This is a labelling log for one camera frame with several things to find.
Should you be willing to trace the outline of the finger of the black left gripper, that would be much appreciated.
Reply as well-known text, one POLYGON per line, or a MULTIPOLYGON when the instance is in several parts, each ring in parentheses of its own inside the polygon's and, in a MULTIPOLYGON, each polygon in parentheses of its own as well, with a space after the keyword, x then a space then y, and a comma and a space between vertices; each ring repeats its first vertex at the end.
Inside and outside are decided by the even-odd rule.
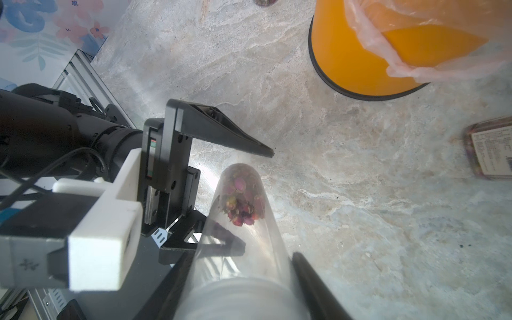
POLYGON ((193 210, 169 228, 167 239, 159 248, 159 263, 176 264, 182 255, 194 255, 198 249, 201 257, 241 257, 245 254, 246 242, 193 210))
POLYGON ((177 112, 173 129, 186 137, 267 158, 275 154, 272 148, 246 134, 216 107, 171 99, 167 109, 177 112))

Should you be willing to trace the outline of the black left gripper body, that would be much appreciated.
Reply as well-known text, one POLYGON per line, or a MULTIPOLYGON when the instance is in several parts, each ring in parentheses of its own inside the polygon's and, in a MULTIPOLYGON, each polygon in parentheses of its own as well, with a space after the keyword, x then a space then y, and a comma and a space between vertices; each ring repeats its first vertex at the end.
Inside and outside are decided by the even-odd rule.
POLYGON ((192 138, 163 119, 148 119, 143 127, 138 200, 143 204, 141 234, 167 229, 193 208, 187 195, 192 138))

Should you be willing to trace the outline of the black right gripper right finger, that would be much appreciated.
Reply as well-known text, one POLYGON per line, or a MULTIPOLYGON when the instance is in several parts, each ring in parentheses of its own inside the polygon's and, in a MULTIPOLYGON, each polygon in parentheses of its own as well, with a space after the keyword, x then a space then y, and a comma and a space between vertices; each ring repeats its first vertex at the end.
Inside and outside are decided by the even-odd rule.
POLYGON ((291 259, 312 319, 352 320, 302 253, 291 259))

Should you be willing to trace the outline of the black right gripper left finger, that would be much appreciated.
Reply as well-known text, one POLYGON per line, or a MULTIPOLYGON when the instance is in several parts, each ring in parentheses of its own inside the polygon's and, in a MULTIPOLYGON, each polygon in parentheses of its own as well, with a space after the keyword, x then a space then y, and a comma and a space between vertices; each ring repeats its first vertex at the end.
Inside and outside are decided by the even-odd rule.
POLYGON ((132 319, 173 319, 194 254, 181 254, 177 263, 162 265, 158 254, 145 251, 137 254, 133 276, 135 310, 132 319))

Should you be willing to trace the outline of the clear jar with dried roses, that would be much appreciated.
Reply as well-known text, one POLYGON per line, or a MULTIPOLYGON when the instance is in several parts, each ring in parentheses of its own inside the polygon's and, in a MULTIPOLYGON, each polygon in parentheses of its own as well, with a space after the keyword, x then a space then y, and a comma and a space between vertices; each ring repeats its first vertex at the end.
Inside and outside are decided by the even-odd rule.
POLYGON ((309 319, 261 177, 221 174, 175 319, 309 319))

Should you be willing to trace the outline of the white-lidded flower tea jar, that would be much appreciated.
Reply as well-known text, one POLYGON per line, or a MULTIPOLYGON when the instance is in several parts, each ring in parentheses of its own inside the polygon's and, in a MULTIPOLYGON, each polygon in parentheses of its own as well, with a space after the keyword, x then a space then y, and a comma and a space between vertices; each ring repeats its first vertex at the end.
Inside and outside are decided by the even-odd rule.
POLYGON ((254 4, 260 7, 269 7, 277 2, 277 0, 253 0, 254 4))

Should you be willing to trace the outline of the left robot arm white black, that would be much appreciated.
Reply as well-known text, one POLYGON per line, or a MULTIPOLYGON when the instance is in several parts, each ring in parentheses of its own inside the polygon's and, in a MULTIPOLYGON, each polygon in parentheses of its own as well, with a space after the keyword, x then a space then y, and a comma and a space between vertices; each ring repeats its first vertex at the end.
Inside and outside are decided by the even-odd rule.
POLYGON ((273 149, 243 132, 216 107, 171 99, 162 118, 130 128, 113 105, 84 105, 65 91, 34 83, 1 92, 1 173, 32 188, 41 177, 103 176, 113 181, 129 152, 141 149, 137 198, 143 205, 141 233, 170 229, 159 262, 176 263, 196 245, 205 217, 196 211, 200 172, 189 165, 198 139, 263 157, 273 149))

